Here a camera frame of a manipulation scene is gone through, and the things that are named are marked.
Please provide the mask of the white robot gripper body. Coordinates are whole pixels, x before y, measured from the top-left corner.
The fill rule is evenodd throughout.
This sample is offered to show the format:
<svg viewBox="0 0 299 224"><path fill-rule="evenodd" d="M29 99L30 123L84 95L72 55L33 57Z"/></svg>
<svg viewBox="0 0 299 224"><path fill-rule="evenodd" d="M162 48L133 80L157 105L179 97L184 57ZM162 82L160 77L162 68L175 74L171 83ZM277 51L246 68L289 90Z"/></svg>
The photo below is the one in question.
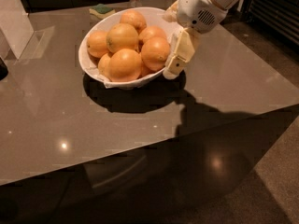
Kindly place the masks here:
<svg viewBox="0 0 299 224"><path fill-rule="evenodd" d="M211 31L226 15L227 11L214 5L211 0L178 0L178 23L201 34Z"/></svg>

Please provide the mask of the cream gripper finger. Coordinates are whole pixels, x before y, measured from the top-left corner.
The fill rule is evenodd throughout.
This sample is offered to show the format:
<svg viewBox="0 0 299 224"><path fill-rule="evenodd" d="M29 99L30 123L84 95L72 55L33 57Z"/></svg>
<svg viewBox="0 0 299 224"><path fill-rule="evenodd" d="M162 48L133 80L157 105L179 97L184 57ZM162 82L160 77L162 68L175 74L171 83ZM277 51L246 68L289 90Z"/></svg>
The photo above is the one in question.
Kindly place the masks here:
<svg viewBox="0 0 299 224"><path fill-rule="evenodd" d="M174 2L163 14L163 18L167 22L178 21L178 1Z"/></svg>
<svg viewBox="0 0 299 224"><path fill-rule="evenodd" d="M200 42L200 34L193 28L184 28L173 34L171 52L168 56L163 76L175 79L191 61Z"/></svg>

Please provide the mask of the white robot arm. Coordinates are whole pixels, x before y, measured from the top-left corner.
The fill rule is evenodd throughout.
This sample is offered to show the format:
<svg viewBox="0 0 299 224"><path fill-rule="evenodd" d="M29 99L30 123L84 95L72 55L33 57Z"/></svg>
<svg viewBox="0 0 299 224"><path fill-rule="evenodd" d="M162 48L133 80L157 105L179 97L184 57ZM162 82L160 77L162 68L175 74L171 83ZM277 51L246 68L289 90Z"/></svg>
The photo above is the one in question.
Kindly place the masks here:
<svg viewBox="0 0 299 224"><path fill-rule="evenodd" d="M211 31L226 17L239 0L177 0L164 13L168 22L177 22L183 29L172 37L171 53L163 75L167 79L179 76L199 47L200 35Z"/></svg>

